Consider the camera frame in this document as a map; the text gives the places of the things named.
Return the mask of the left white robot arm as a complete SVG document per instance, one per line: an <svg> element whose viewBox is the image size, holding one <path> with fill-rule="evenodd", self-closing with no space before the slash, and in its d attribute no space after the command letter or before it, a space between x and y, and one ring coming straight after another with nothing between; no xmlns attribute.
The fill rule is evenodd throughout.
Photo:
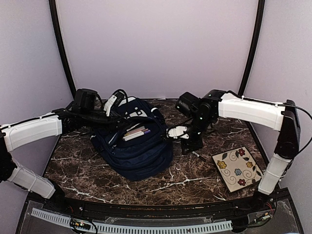
<svg viewBox="0 0 312 234"><path fill-rule="evenodd" d="M128 102L128 96L118 89L103 101L98 92L78 89L74 100L66 107L52 110L42 116L5 124L0 127L0 180L15 185L45 199L57 212L69 208L69 202L62 197L62 189L51 180L38 175L13 158L12 153L24 146L57 138L79 128L117 129L126 122L125 114L114 110L121 102Z"/></svg>

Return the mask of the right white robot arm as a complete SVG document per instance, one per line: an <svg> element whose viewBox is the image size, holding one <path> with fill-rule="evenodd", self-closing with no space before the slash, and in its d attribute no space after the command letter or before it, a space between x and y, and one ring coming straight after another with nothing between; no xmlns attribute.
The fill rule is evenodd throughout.
<svg viewBox="0 0 312 234"><path fill-rule="evenodd" d="M299 154L301 129L295 103L292 100L269 102L214 89L202 98L185 92L179 97L175 108L188 118L190 124L169 128L166 135L179 138L183 151L202 148L202 134L220 117L239 119L279 132L273 156L258 185L259 193L249 200L249 208L254 212L266 206L266 195L274 191Z"/></svg>

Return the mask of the purple-capped white marker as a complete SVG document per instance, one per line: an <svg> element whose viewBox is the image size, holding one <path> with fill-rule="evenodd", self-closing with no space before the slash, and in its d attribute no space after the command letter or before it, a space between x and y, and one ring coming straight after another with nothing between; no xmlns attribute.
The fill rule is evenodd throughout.
<svg viewBox="0 0 312 234"><path fill-rule="evenodd" d="M131 139L134 139L134 138L143 136L143 135L148 134L148 133L150 133L150 132L151 132L151 131L150 131L149 129L145 129L145 130L143 130L143 131L139 131L139 132L136 132L136 133L133 133L133 134L124 136L124 137L123 137L123 140L124 140L124 141L129 141L129 140L131 140Z"/></svg>

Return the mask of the black-capped white marker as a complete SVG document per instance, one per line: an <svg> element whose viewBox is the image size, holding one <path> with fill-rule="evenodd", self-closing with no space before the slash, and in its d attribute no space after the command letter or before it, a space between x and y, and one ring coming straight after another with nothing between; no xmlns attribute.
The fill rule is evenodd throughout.
<svg viewBox="0 0 312 234"><path fill-rule="evenodd" d="M204 157L202 157L200 154L198 154L197 152L193 151L192 154L194 154L196 157L198 157L200 160L206 162L206 159Z"/></svg>

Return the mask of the navy blue student backpack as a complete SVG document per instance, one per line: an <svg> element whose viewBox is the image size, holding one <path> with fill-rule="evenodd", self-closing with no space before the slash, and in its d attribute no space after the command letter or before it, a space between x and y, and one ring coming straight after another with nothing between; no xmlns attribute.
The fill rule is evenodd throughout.
<svg viewBox="0 0 312 234"><path fill-rule="evenodd" d="M121 176L138 181L167 169L173 160L173 144L166 140L167 124L157 107L146 100L129 97L117 107L130 121L118 130L95 128L90 141L102 158ZM143 136L123 137L149 129Z"/></svg>

